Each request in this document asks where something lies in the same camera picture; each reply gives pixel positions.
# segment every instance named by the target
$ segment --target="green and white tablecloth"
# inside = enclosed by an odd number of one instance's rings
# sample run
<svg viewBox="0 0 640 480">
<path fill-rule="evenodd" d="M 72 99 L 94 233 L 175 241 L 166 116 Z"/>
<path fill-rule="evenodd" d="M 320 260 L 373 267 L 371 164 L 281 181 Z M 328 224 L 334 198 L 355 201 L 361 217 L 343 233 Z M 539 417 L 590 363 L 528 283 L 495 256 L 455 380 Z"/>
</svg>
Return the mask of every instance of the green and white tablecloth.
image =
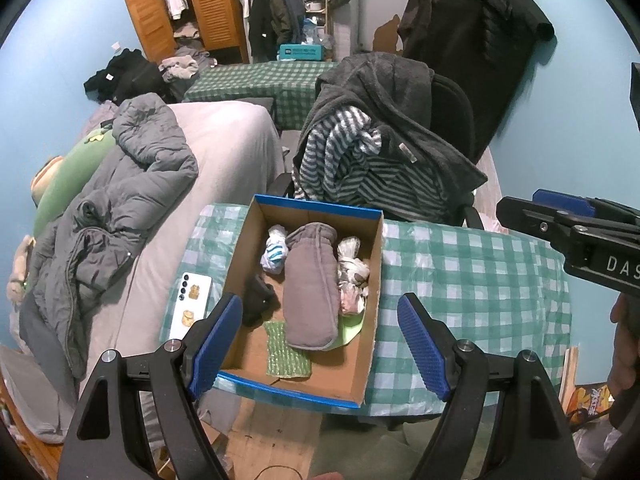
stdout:
<svg viewBox="0 0 640 480">
<path fill-rule="evenodd" d="M 203 70 L 183 102 L 273 97 L 283 130 L 301 130 L 316 100 L 316 79 L 336 66 L 325 61 L 270 61 Z"/>
<path fill-rule="evenodd" d="M 185 272 L 213 278 L 208 309 L 222 294 L 246 206 L 209 205 L 188 241 L 168 301 L 160 342 L 168 338 L 178 283 Z M 439 413 L 396 319 L 400 295 L 415 292 L 432 317 L 456 338 L 485 352 L 514 356 L 535 350 L 552 382 L 559 383 L 569 345 L 571 311 L 562 256 L 541 240 L 428 222 L 385 220 L 382 286 L 376 346 L 365 404 L 342 410 L 236 386 L 218 378 L 216 387 L 262 402 L 354 415 Z"/>
</svg>

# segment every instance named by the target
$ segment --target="screw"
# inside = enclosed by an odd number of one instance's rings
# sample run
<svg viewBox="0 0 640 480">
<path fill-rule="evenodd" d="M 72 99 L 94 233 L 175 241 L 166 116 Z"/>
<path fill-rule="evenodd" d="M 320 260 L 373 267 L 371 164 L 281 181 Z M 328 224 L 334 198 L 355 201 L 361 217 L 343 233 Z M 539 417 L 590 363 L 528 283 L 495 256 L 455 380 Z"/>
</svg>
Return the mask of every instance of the screw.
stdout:
<svg viewBox="0 0 640 480">
<path fill-rule="evenodd" d="M 102 359 L 105 363 L 110 363 L 116 358 L 116 355 L 118 354 L 115 350 L 106 350 L 102 352 L 102 356 L 100 357 L 100 359 Z"/>
<path fill-rule="evenodd" d="M 164 343 L 164 349 L 167 352 L 175 352 L 176 350 L 179 350 L 181 346 L 182 341 L 180 341 L 179 339 L 169 339 L 169 341 Z"/>
<path fill-rule="evenodd" d="M 463 352 L 471 352 L 476 345 L 474 345 L 469 339 L 458 339 L 458 348 Z"/>
<path fill-rule="evenodd" d="M 523 350 L 522 357 L 525 361 L 533 363 L 538 358 L 538 355 L 533 350 Z"/>
</svg>

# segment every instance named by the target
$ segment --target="white smartphone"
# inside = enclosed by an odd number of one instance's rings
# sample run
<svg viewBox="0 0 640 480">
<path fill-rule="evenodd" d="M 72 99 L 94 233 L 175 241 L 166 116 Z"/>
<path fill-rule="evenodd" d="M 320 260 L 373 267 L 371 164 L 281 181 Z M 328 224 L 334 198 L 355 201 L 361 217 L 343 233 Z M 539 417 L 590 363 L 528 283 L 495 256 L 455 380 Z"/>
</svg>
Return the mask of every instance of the white smartphone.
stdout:
<svg viewBox="0 0 640 480">
<path fill-rule="evenodd" d="M 211 290 L 211 277 L 185 272 L 178 285 L 169 339 L 183 339 L 191 326 L 204 318 Z"/>
</svg>

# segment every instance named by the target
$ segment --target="louvered door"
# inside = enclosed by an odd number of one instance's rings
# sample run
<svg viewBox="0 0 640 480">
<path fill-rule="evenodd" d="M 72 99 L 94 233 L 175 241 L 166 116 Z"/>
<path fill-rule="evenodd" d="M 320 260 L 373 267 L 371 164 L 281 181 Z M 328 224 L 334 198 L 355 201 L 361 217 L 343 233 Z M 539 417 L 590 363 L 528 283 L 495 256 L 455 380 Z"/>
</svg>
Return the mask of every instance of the louvered door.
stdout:
<svg viewBox="0 0 640 480">
<path fill-rule="evenodd" d="M 160 62 L 175 51 L 174 31 L 164 0 L 124 0 L 148 60 Z"/>
<path fill-rule="evenodd" d="M 238 25 L 231 0 L 191 0 L 200 36 L 207 50 L 239 46 Z"/>
</svg>

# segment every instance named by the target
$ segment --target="person's hand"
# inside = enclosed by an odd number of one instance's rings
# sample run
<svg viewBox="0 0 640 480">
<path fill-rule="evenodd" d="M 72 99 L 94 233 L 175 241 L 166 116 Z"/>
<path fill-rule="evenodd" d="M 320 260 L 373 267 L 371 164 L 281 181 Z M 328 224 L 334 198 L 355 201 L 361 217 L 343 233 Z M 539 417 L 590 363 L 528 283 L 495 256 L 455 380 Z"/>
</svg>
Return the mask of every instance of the person's hand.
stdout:
<svg viewBox="0 0 640 480">
<path fill-rule="evenodd" d="M 344 480 L 344 478 L 340 473 L 325 473 L 320 476 L 314 476 L 309 480 Z"/>
<path fill-rule="evenodd" d="M 607 380 L 609 391 L 614 398 L 636 382 L 636 360 L 640 354 L 640 341 L 633 338 L 626 326 L 627 309 L 626 297 L 620 294 L 610 315 L 611 322 L 618 324 L 613 339 L 613 361 Z"/>
</svg>

